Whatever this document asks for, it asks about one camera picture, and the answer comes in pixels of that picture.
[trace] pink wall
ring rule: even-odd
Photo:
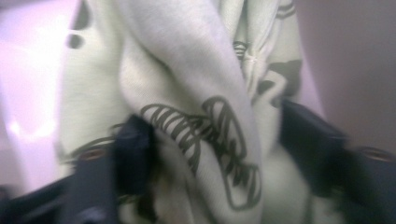
[[[327,119],[356,145],[396,153],[396,1],[295,4]]]

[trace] patterned fabric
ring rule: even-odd
[[[84,0],[68,47],[61,145],[150,122],[159,223],[302,223],[307,186],[277,145],[300,83],[291,1]]]

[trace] white fabric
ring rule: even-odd
[[[136,113],[158,128],[159,222],[300,223],[307,186],[277,149],[279,98],[298,80],[277,72],[299,59],[295,17],[276,18],[290,2],[86,2],[65,63],[65,150]]]

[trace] black plastic part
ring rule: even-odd
[[[66,177],[40,190],[10,200],[5,211],[6,221],[0,223],[54,223],[64,203],[64,189],[69,178]]]
[[[351,223],[361,223],[359,218],[371,214],[371,222],[396,223],[396,158],[394,155],[372,147],[360,147],[349,152],[345,169],[344,186],[347,200],[358,209],[345,215]]]
[[[146,193],[153,153],[153,128],[132,116],[121,127],[114,142],[117,181],[122,193]]]
[[[347,137],[303,107],[283,101],[281,144],[296,161],[313,193],[331,195]]]
[[[96,146],[79,156],[57,223],[119,223],[111,154],[111,148]]]
[[[0,223],[7,223],[10,221],[10,197],[9,189],[0,186]]]

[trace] printed design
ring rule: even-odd
[[[248,49],[248,44],[241,41],[233,42],[233,50],[235,50],[236,57],[242,61],[245,57],[245,52]]]
[[[279,6],[277,9],[276,18],[280,20],[285,20],[288,17],[291,17],[296,13],[294,8],[294,4],[291,2],[285,6]]]
[[[78,10],[78,16],[72,30],[78,31],[88,28],[90,25],[90,20],[91,16],[87,4],[85,3],[85,1],[81,1],[81,5],[79,6]],[[67,46],[70,49],[80,49],[83,43],[84,40],[80,35],[70,35]]]
[[[194,174],[199,167],[202,144],[211,145],[231,208],[244,210],[256,205],[262,194],[261,175],[256,164],[244,162],[248,152],[234,112],[222,97],[205,101],[203,110],[208,116],[189,115],[168,105],[155,104],[143,107],[141,114],[178,143]]]

